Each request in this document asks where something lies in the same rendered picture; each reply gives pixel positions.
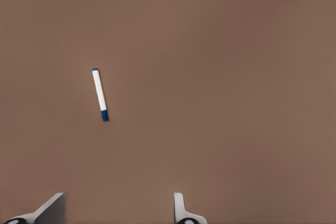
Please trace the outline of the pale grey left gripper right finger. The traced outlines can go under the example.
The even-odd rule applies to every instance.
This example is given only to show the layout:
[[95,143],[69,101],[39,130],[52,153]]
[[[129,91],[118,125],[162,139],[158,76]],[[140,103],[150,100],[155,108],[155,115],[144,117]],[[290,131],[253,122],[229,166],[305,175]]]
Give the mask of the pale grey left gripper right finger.
[[207,220],[203,216],[188,212],[183,194],[174,193],[174,224],[207,224]]

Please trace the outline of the white marker with blue cap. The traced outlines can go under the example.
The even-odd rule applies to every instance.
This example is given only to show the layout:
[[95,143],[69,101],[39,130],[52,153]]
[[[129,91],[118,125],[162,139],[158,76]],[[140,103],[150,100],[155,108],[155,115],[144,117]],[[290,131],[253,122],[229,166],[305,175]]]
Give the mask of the white marker with blue cap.
[[95,83],[95,88],[96,88],[99,107],[100,107],[100,111],[101,111],[101,115],[102,115],[102,120],[104,122],[107,122],[107,121],[109,121],[109,115],[108,115],[106,100],[105,100],[105,97],[104,97],[103,87],[102,87],[100,73],[99,73],[98,68],[93,68],[92,69],[92,75],[93,75],[93,80],[94,80],[94,83]]

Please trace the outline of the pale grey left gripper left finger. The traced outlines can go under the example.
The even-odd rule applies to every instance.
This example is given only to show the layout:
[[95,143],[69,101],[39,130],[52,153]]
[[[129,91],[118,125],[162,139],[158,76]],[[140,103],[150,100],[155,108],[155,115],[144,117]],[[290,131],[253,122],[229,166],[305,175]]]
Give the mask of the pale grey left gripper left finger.
[[66,193],[56,193],[34,212],[13,217],[3,224],[64,224]]

